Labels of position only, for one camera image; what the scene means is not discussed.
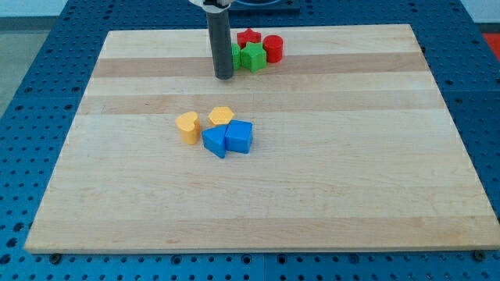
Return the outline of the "white rod mount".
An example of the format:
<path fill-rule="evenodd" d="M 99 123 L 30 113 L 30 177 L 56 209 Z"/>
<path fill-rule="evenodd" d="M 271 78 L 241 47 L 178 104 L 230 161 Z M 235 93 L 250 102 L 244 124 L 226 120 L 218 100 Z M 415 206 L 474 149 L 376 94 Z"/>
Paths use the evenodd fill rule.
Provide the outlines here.
<path fill-rule="evenodd" d="M 203 9 L 227 9 L 233 0 L 189 0 L 189 2 Z"/>

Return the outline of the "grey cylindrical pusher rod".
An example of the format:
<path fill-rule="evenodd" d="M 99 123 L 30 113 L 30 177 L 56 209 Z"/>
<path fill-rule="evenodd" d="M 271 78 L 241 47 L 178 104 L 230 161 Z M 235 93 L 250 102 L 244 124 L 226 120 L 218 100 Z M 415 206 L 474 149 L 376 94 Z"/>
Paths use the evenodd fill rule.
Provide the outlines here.
<path fill-rule="evenodd" d="M 234 75 L 228 7 L 205 7 L 215 76 L 229 80 Z"/>

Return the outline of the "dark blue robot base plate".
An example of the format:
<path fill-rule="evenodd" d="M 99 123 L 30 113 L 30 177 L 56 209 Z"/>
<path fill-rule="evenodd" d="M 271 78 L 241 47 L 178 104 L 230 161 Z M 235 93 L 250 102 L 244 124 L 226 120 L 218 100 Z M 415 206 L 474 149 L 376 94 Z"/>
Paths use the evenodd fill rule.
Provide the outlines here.
<path fill-rule="evenodd" d="M 299 12 L 301 0 L 235 0 L 232 13 Z"/>

